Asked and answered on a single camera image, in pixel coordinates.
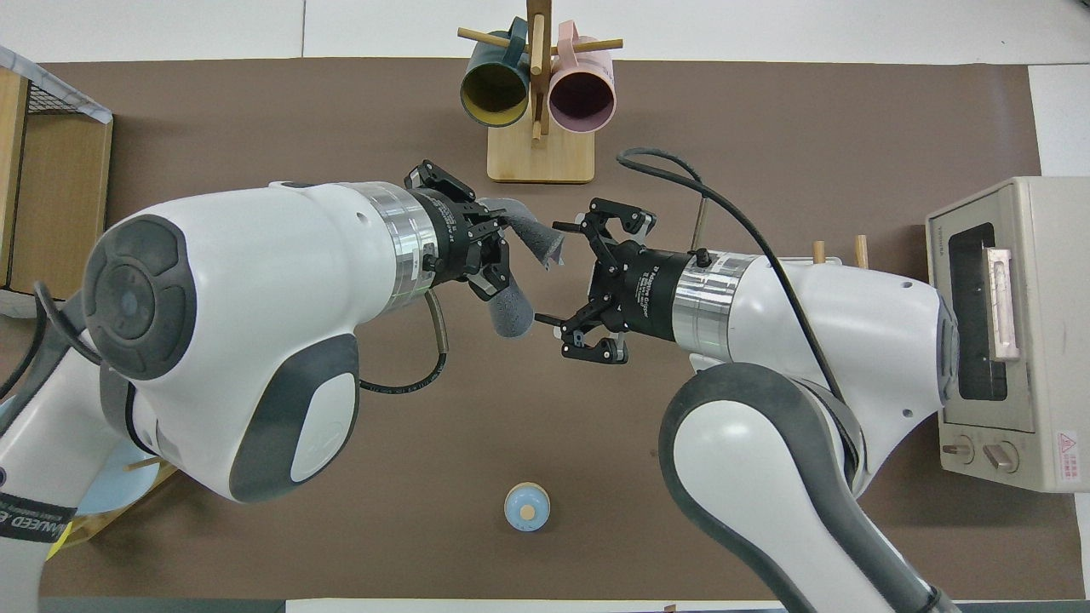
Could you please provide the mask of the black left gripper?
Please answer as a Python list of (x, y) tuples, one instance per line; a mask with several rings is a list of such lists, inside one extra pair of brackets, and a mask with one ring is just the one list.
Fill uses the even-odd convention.
[(482, 301), (491, 301), (509, 288), (511, 271), (506, 242), (474, 242), (505, 226), (501, 211), (489, 211), (475, 190), (432, 160), (422, 160), (405, 175), (404, 187), (416, 192), (436, 235), (436, 263), (432, 286), (467, 279)]

